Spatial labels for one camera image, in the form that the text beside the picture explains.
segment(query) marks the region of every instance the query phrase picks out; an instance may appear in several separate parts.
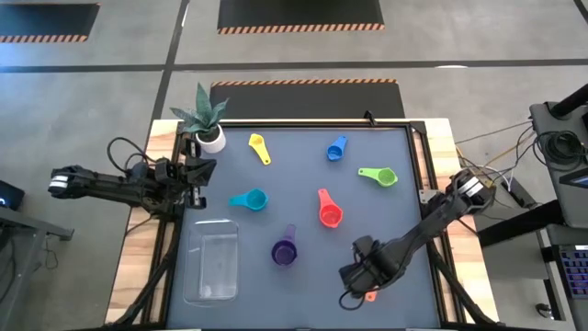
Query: wooden table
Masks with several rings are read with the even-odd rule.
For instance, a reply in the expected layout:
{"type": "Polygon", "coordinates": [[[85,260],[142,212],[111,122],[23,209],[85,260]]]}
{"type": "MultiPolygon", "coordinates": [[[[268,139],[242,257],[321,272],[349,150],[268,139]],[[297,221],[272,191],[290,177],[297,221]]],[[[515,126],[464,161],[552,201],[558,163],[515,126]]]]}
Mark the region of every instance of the wooden table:
{"type": "MultiPolygon", "coordinates": [[[[458,155],[453,141],[453,134],[448,119],[419,119],[425,122],[429,149],[433,159],[433,167],[437,186],[440,189],[450,183],[449,176],[456,174],[459,169],[458,155]]],[[[147,143],[146,153],[153,159],[159,157],[171,158],[177,120],[156,120],[147,143]]],[[[424,188],[430,188],[426,175],[426,163],[424,161],[423,142],[418,134],[414,135],[416,152],[419,158],[419,166],[422,174],[424,188]]],[[[129,227],[147,219],[149,215],[143,209],[133,209],[130,213],[129,227]]],[[[462,220],[475,229],[473,217],[466,216],[462,220]]],[[[114,322],[119,318],[137,297],[143,285],[149,277],[149,270],[153,257],[155,236],[158,221],[153,220],[134,230],[127,238],[119,261],[119,268],[115,278],[110,304],[107,310],[106,322],[114,322]]],[[[469,293],[474,302],[491,319],[497,321],[498,315],[492,296],[492,289],[488,280],[488,273],[484,264],[478,237],[469,232],[459,222],[453,222],[447,227],[451,252],[458,279],[469,293]]],[[[457,321],[453,307],[453,299],[448,285],[442,279],[442,288],[447,307],[448,321],[457,321]]],[[[155,291],[155,299],[152,308],[152,320],[156,321],[161,304],[163,280],[160,281],[155,291]]]]}

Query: clear plastic container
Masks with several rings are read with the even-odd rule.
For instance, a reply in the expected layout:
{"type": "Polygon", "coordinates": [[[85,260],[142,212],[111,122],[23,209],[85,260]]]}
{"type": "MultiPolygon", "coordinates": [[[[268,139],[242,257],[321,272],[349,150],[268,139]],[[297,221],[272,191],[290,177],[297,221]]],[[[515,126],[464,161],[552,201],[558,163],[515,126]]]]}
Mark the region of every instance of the clear plastic container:
{"type": "Polygon", "coordinates": [[[237,296],[239,227],[230,220],[208,220],[189,227],[184,299],[215,306],[237,296]]]}

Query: gray floor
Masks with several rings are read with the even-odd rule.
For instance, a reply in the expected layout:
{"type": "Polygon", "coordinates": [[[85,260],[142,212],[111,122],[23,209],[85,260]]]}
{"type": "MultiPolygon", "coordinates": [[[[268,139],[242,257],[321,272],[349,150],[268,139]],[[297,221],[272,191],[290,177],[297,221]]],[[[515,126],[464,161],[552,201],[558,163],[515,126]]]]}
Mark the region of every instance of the gray floor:
{"type": "MultiPolygon", "coordinates": [[[[175,62],[588,57],[588,25],[572,0],[380,2],[384,31],[221,36],[216,33],[219,0],[192,0],[175,62]]],[[[104,0],[87,42],[0,44],[0,66],[164,64],[179,6],[180,0],[104,0]]],[[[171,106],[193,106],[197,82],[208,86],[220,80],[396,78],[406,117],[449,118],[459,141],[525,121],[530,104],[559,100],[585,84],[587,76],[587,66],[175,72],[162,118],[171,118],[171,106]]],[[[49,173],[54,167],[79,164],[114,174],[106,144],[117,135],[144,143],[161,77],[161,72],[0,74],[0,178],[27,192],[25,213],[76,229],[72,242],[51,242],[60,266],[35,274],[28,317],[19,329],[61,330],[98,326],[104,320],[129,208],[89,198],[54,200],[46,192],[49,173]]],[[[524,128],[460,148],[483,164],[514,145],[524,128]]],[[[122,158],[129,151],[120,146],[116,155],[122,158]]],[[[492,166],[504,168],[513,161],[509,155],[492,166]]],[[[532,156],[526,156],[514,174],[536,200],[554,198],[547,171],[532,156]]],[[[501,200],[510,203],[505,195],[501,200]]],[[[537,294],[540,284],[505,277],[501,254],[485,255],[504,322],[570,329],[533,313],[532,305],[544,299],[537,294]]]]}

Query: green measuring cup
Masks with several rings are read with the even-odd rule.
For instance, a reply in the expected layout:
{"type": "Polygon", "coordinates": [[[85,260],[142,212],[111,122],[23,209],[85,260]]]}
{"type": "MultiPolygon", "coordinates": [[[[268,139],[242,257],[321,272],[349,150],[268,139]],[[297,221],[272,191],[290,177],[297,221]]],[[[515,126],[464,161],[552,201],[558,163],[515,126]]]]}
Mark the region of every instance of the green measuring cup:
{"type": "Polygon", "coordinates": [[[398,181],[396,174],[390,168],[359,168],[357,174],[375,179],[384,188],[390,187],[398,181]]]}

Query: green leaves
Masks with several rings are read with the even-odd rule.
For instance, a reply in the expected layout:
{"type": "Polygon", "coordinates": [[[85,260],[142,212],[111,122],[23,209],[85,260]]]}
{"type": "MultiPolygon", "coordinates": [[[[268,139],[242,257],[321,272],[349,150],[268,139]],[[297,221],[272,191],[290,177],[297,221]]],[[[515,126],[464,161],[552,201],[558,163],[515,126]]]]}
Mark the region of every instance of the green leaves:
{"type": "Polygon", "coordinates": [[[224,116],[229,99],[216,105],[214,108],[210,104],[209,95],[204,87],[198,83],[196,92],[196,109],[190,109],[189,112],[180,108],[170,108],[174,115],[184,120],[184,132],[211,132],[217,126],[224,116]]]}

